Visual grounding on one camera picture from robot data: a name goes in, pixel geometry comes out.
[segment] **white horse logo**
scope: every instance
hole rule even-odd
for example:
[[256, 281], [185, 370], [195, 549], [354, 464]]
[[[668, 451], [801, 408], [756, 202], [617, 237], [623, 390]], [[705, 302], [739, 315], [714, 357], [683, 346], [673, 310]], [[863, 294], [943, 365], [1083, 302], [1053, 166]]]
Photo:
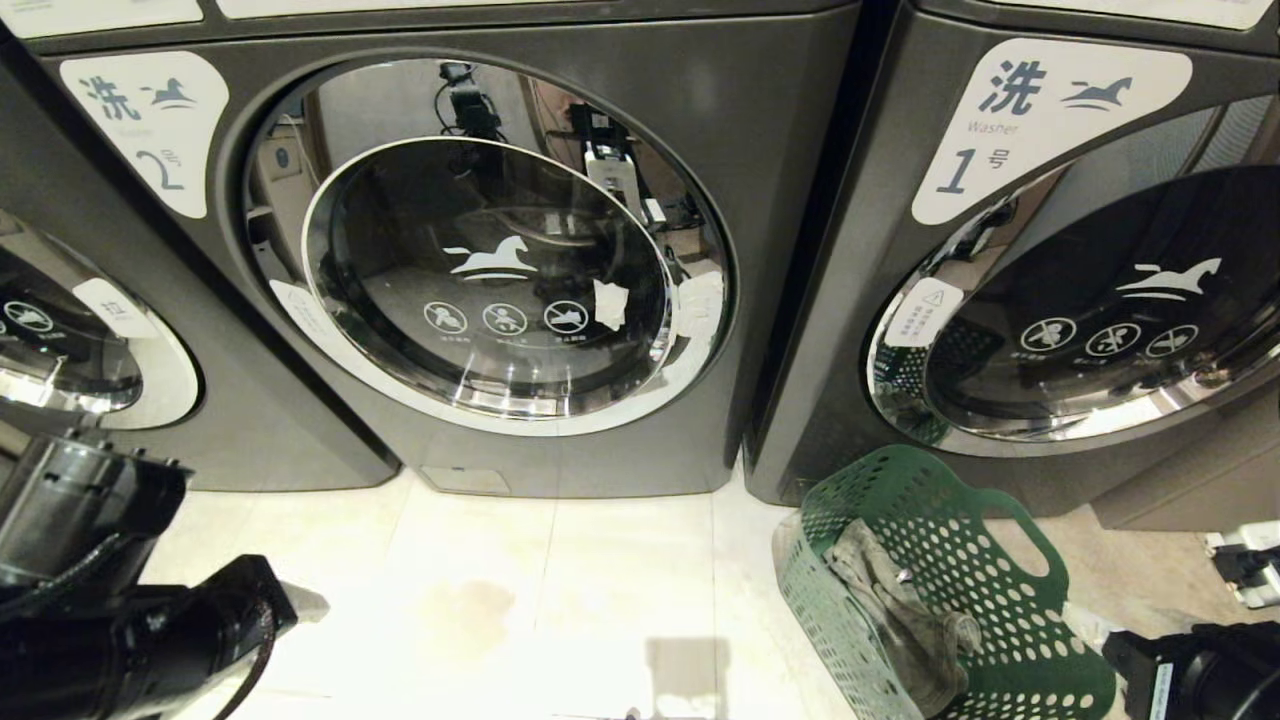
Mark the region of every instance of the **white horse logo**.
[[526, 270], [530, 273], [536, 273], [538, 268], [525, 263], [520, 259], [520, 252], [527, 252], [529, 246], [525, 245], [524, 238], [518, 234], [513, 234], [504, 238], [498, 243], [498, 249], [493, 252], [474, 252], [466, 247], [444, 247], [442, 249], [449, 255], [466, 255], [465, 263], [449, 270], [449, 274], [470, 273], [472, 270], [485, 270], [472, 275], [467, 275], [463, 279], [479, 281], [484, 278], [509, 278], [516, 281], [527, 281], [529, 277], [518, 274], [511, 270]]
[[[1217, 273], [1217, 269], [1222, 265], [1221, 258], [1210, 258], [1208, 260], [1202, 260], [1189, 269], [1181, 273], [1175, 273], [1172, 270], [1161, 270], [1160, 265], [1134, 265], [1134, 270], [1140, 270], [1143, 273], [1152, 273], [1146, 279], [1138, 281], [1135, 283], [1123, 284], [1116, 290], [1124, 292], [1126, 290], [1178, 290], [1183, 292], [1192, 292], [1196, 295], [1204, 295], [1204, 291], [1199, 288], [1199, 281], [1204, 275], [1212, 275]], [[1179, 302], [1185, 302], [1187, 299], [1180, 295], [1174, 295], [1172, 292], [1125, 292], [1125, 297], [1158, 297], [1161, 300], [1176, 300]]]

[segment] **circular icon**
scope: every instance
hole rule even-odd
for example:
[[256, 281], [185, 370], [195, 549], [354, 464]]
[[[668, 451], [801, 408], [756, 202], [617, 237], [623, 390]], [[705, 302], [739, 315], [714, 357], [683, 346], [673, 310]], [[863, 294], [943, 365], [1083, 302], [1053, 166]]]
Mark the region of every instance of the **circular icon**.
[[1025, 331], [1020, 342], [1032, 352], [1057, 350], [1075, 337], [1075, 320], [1070, 318], [1046, 318], [1033, 323]]
[[10, 300], [4, 304], [4, 314], [14, 323], [32, 332], [47, 333], [54, 329], [54, 322], [44, 310], [35, 305]]
[[572, 300], [557, 300], [543, 311], [543, 322], [559, 334], [573, 334], [585, 328], [591, 316], [588, 315], [586, 307]]
[[1139, 337], [1142, 337], [1142, 328], [1138, 325], [1117, 323], [1091, 337], [1084, 351], [1094, 357], [1107, 357], [1133, 347]]
[[525, 332], [529, 318], [515, 305], [494, 302], [484, 309], [484, 324], [498, 334], [511, 337]]
[[448, 302], [428, 302], [422, 315], [431, 327], [445, 334], [458, 334], [467, 329], [467, 316]]
[[1165, 355], [1172, 355], [1190, 345], [1198, 334], [1199, 328], [1196, 325], [1178, 325], [1176, 328], [1165, 331], [1156, 340], [1147, 343], [1147, 356], [1164, 357]]

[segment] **washer number 1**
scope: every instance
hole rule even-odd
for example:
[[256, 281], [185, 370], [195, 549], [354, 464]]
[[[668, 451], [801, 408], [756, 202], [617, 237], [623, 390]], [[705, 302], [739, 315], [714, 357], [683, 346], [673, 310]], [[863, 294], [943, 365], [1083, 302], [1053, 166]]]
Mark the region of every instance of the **washer number 1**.
[[156, 165], [160, 168], [160, 190], [184, 190], [183, 186], [169, 181], [169, 169], [164, 167], [164, 160], [157, 158], [154, 152], [138, 150], [136, 158], [150, 158], [155, 160]]
[[964, 177], [965, 170], [969, 169], [969, 163], [973, 161], [973, 156], [977, 152], [975, 149], [961, 150], [956, 152], [956, 158], [960, 158], [960, 167], [956, 168], [956, 174], [951, 176], [951, 182], [937, 188], [938, 192], [948, 192], [951, 195], [964, 195], [964, 188], [960, 187], [960, 178]]

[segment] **basket handle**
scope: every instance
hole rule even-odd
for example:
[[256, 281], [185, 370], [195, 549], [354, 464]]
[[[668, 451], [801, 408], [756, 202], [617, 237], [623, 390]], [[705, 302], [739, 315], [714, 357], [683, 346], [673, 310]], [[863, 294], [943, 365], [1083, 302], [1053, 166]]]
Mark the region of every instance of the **basket handle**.
[[[1032, 544], [1036, 546], [1036, 550], [1039, 551], [1039, 553], [1044, 557], [1046, 562], [1048, 562], [1048, 573], [1042, 578], [1036, 577], [1025, 568], [1019, 565], [1018, 561], [1014, 560], [1011, 555], [1009, 555], [1009, 551], [1005, 550], [1002, 546], [1000, 546], [998, 541], [992, 538], [992, 542], [996, 544], [996, 547], [1000, 547], [1000, 551], [1005, 553], [1005, 556], [1009, 559], [1009, 562], [1028, 575], [1027, 584], [1029, 584], [1036, 591], [1036, 596], [1039, 598], [1061, 597], [1065, 600], [1068, 587], [1070, 585], [1070, 575], [1068, 574], [1066, 570], [1066, 562], [1062, 561], [1062, 556], [1057, 553], [1057, 550], [1053, 547], [1053, 543], [1051, 543], [1048, 538], [1044, 537], [1044, 533], [1041, 532], [1036, 521], [1032, 520], [1030, 515], [1027, 514], [1027, 510], [1023, 509], [1021, 503], [1019, 503], [1009, 495], [996, 489], [977, 491], [974, 500], [975, 503], [980, 506], [983, 510], [996, 509], [1006, 512], [1010, 518], [1012, 518], [1014, 521], [1018, 523], [1018, 527], [1021, 528], [1023, 534], [1025, 534], [1027, 538], [1032, 541]], [[974, 518], [974, 520], [982, 521], [982, 516]]]

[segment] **washer number 2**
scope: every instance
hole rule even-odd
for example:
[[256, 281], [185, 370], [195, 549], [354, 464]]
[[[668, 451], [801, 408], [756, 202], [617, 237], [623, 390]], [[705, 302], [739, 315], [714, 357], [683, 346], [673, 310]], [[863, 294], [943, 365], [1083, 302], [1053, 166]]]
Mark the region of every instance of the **washer number 2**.
[[[164, 154], [165, 154], [165, 156], [169, 158], [170, 161], [177, 163], [177, 158], [178, 156], [173, 151], [166, 150]], [[156, 167], [160, 168], [160, 190], [184, 190], [183, 186], [180, 186], [180, 184], [178, 184], [178, 183], [175, 183], [175, 182], [173, 182], [173, 181], [169, 179], [169, 168], [165, 167], [164, 160], [161, 160], [159, 156], [156, 156], [155, 152], [151, 152], [151, 151], [147, 151], [147, 150], [138, 150], [137, 154], [136, 154], [136, 158], [138, 158], [138, 159], [143, 159], [143, 158], [151, 159], [151, 160], [155, 161]]]
[[956, 168], [956, 174], [951, 176], [951, 182], [937, 188], [938, 192], [948, 192], [951, 195], [964, 195], [964, 188], [960, 187], [960, 178], [963, 178], [965, 170], [969, 169], [969, 163], [973, 161], [973, 156], [975, 152], [977, 150], [973, 147], [956, 152], [956, 158], [960, 158], [960, 167]]

